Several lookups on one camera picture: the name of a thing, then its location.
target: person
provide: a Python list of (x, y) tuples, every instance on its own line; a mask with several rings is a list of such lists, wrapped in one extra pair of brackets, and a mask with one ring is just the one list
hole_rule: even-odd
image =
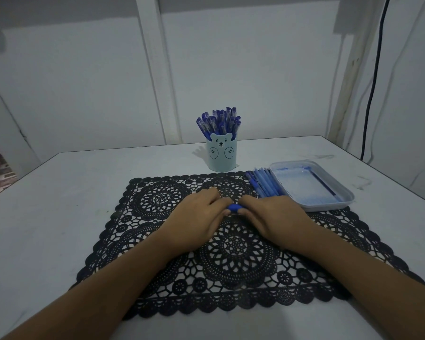
[[(317, 225), (288, 196), (238, 203), (262, 236), (327, 269), (394, 339), (425, 339), (424, 285)], [(3, 339), (109, 338), (159, 270), (213, 236), (230, 204), (216, 188), (190, 194), (158, 230)]]

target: white vertical beam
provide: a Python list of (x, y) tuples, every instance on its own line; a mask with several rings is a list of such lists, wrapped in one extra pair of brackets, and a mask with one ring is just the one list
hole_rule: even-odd
[(354, 35), (342, 87), (328, 134), (328, 139), (339, 146), (342, 146), (344, 140), (346, 125), (349, 119), (348, 107), (353, 94), (354, 85), (356, 84), (357, 77), (361, 73), (361, 64), (364, 58), (368, 56), (374, 35), (378, 28), (379, 17), (384, 5), (383, 1), (384, 0), (367, 0), (359, 31)]
[(0, 153), (21, 178), (41, 164), (0, 97)]
[(183, 140), (179, 128), (159, 3), (158, 0), (136, 0), (136, 2), (165, 144), (180, 144)]

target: bear-shaped pen holder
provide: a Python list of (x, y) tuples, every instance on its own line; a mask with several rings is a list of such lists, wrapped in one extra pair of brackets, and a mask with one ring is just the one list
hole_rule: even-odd
[(208, 167), (215, 172), (228, 172), (236, 167), (236, 144), (233, 134), (211, 134), (211, 141), (206, 141), (208, 151)]

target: plastic container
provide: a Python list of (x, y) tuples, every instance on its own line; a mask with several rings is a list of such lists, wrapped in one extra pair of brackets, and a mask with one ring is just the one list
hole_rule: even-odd
[(354, 194), (314, 161), (275, 162), (269, 166), (282, 190), (305, 211), (344, 208)]
[(236, 144), (233, 134), (211, 134), (211, 141), (206, 141), (208, 167), (215, 172), (228, 172), (236, 167)]

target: white table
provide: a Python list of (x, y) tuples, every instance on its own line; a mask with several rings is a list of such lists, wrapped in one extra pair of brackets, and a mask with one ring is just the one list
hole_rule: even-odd
[[(211, 171), (204, 144), (60, 153), (0, 193), (0, 337), (66, 292), (129, 180)], [(319, 163), (356, 196), (350, 206), (425, 280), (425, 201), (320, 136), (243, 140), (235, 170)], [(354, 302), (315, 299), (211, 314), (135, 317), (114, 339), (378, 339)]]

